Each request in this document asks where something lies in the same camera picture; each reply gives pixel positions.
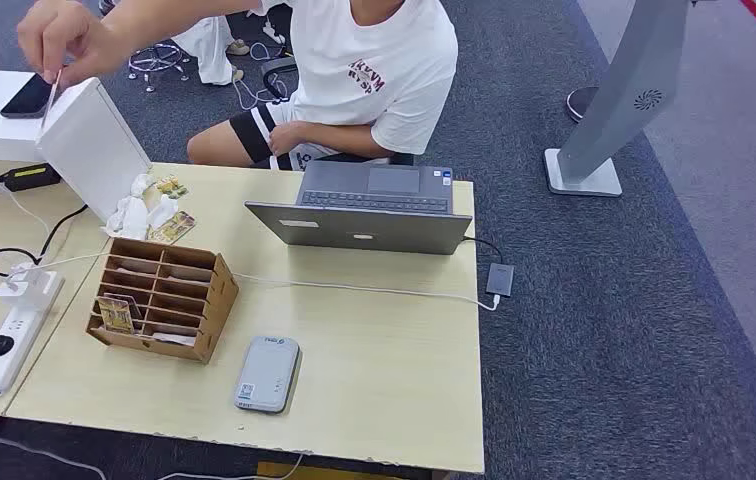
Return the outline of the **person's left hand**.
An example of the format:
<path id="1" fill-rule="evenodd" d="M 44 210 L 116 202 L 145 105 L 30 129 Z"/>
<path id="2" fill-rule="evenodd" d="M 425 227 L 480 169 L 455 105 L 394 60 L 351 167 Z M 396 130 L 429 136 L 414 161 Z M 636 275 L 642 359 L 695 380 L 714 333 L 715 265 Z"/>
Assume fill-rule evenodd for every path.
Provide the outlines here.
<path id="1" fill-rule="evenodd" d="M 297 146 L 307 142 L 306 135 L 312 124 L 291 121 L 275 126 L 269 133 L 268 145 L 274 156 L 286 155 Z"/>

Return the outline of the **person's right hand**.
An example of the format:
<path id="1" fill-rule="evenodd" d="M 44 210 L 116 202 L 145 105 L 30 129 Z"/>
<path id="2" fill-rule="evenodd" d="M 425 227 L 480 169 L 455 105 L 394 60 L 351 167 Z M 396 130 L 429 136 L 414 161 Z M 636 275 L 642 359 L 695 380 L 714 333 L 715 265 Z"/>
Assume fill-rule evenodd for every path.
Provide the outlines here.
<path id="1" fill-rule="evenodd" d="M 19 46 L 46 83 L 67 88 L 115 71 L 134 46 L 77 1 L 37 1 L 17 25 Z"/>

